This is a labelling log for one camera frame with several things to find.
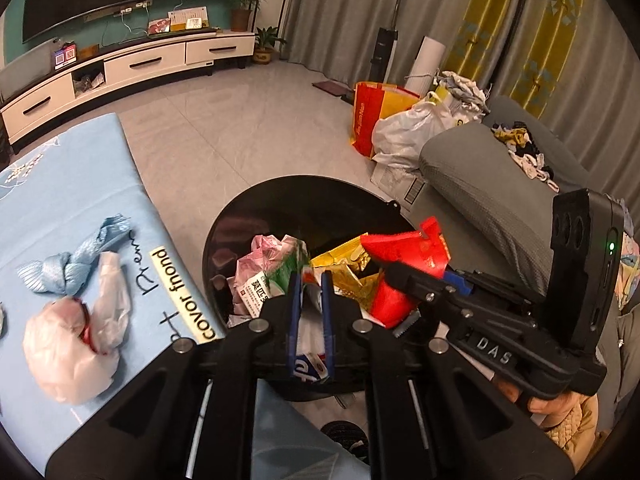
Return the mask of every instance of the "drawer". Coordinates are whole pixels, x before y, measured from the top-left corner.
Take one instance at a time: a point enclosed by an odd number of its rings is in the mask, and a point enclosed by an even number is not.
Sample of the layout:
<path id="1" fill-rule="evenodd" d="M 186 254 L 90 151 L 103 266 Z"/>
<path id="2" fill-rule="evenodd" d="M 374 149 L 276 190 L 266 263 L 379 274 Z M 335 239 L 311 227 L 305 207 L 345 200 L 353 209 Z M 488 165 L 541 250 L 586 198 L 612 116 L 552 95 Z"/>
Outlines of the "drawer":
<path id="1" fill-rule="evenodd" d="M 174 43 L 141 50 L 104 62 L 104 79 L 108 86 L 129 79 L 143 81 L 157 72 L 184 65 L 184 43 Z"/>
<path id="2" fill-rule="evenodd" d="M 187 65 L 225 57 L 252 56 L 254 43 L 255 36 L 188 41 Z"/>
<path id="3" fill-rule="evenodd" d="M 69 104 L 75 98 L 71 74 L 60 76 L 28 93 L 2 112 L 2 119 L 9 137 L 45 115 Z"/>

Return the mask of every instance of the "yellow wrapper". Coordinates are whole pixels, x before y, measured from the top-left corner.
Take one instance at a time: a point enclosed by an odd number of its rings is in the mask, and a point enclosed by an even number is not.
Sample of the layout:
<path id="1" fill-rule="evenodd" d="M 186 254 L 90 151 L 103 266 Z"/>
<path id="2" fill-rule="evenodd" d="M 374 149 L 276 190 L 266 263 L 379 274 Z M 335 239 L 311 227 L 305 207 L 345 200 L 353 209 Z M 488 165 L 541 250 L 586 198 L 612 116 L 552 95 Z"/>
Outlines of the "yellow wrapper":
<path id="1" fill-rule="evenodd" d="M 371 305 L 378 290 L 380 278 L 378 273 L 358 279 L 346 264 L 315 267 L 314 272 L 318 281 L 320 275 L 326 270 L 330 270 L 332 273 L 334 289 L 337 294 L 356 300 L 364 310 L 371 311 Z"/>
<path id="2" fill-rule="evenodd" d="M 327 267 L 332 265 L 345 264 L 353 272 L 362 272 L 367 264 L 371 261 L 371 257 L 364 250 L 360 243 L 360 237 L 343 243 L 341 246 L 327 251 L 311 260 L 314 268 Z"/>

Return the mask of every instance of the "blue knotted cloth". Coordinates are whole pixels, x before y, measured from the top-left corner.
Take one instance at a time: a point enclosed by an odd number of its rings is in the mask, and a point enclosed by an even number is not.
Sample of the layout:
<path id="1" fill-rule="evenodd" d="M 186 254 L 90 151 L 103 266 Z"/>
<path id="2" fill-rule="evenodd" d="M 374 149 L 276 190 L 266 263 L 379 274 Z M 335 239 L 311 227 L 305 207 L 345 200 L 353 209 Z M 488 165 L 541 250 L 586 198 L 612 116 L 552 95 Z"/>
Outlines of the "blue knotted cloth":
<path id="1" fill-rule="evenodd" d="M 122 240 L 129 229 L 129 219 L 122 215 L 105 218 L 98 231 L 73 253 L 54 254 L 43 262 L 24 264 L 18 267 L 18 276 L 33 292 L 73 296 L 86 283 L 100 253 Z"/>

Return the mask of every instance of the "table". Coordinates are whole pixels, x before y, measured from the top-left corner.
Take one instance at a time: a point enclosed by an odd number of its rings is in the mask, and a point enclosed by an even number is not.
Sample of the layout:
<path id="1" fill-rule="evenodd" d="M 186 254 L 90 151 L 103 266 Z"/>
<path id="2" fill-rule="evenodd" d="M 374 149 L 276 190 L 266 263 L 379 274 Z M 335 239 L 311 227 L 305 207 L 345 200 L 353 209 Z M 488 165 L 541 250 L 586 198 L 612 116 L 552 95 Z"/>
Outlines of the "table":
<path id="1" fill-rule="evenodd" d="M 295 175 L 261 182 L 235 197 L 209 231 L 202 255 L 207 299 L 227 320 L 233 304 L 226 279 L 235 275 L 236 261 L 250 252 L 255 235 L 304 240 L 313 258 L 365 232 L 413 230 L 397 202 L 341 180 Z"/>

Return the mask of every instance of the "brown flower pot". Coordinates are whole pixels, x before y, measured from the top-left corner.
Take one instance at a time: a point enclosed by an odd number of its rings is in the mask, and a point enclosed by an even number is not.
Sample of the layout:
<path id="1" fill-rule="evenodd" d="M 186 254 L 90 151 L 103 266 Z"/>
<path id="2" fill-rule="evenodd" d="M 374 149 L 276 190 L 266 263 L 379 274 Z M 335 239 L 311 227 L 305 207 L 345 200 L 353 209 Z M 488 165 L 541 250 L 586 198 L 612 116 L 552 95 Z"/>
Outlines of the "brown flower pot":
<path id="1" fill-rule="evenodd" d="M 273 50 L 270 48 L 255 48 L 254 50 L 254 63 L 260 65 L 268 65 L 271 62 L 271 53 Z"/>
<path id="2" fill-rule="evenodd" d="M 231 9 L 231 30 L 245 32 L 249 29 L 249 16 L 251 11 L 247 9 Z"/>

